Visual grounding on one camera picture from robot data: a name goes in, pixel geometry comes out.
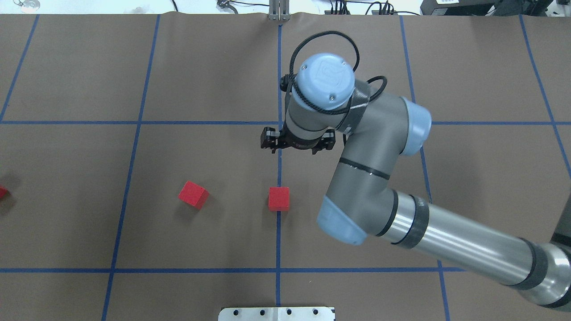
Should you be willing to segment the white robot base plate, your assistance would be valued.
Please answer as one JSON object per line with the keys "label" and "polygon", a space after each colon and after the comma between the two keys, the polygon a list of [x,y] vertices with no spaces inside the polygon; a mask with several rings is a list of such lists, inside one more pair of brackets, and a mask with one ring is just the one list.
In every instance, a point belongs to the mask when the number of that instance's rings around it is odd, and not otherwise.
{"label": "white robot base plate", "polygon": [[336,321],[334,307],[232,307],[224,308],[219,321]]}

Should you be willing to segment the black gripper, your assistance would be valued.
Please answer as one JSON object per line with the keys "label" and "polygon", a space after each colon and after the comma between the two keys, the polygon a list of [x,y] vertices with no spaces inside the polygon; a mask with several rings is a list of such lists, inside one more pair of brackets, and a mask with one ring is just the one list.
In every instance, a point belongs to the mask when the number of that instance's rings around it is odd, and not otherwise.
{"label": "black gripper", "polygon": [[272,154],[275,154],[278,148],[294,148],[298,150],[311,150],[312,154],[315,155],[324,149],[332,150],[335,144],[335,131],[326,131],[320,138],[314,140],[302,140],[286,129],[278,131],[272,127],[265,127],[261,132],[261,149],[269,149]]}

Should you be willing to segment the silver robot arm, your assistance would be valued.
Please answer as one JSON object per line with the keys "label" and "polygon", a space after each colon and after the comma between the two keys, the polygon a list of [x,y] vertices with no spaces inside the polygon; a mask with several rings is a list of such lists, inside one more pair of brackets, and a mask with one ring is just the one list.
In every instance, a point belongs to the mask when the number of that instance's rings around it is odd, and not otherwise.
{"label": "silver robot arm", "polygon": [[317,217],[338,241],[360,245],[379,236],[490,278],[547,309],[570,311],[570,203],[550,242],[538,244],[484,226],[388,186],[400,155],[416,154],[431,129],[430,112],[410,100],[373,91],[355,67],[334,53],[317,53],[280,81],[285,116],[265,128],[261,148],[333,148],[348,136]]}

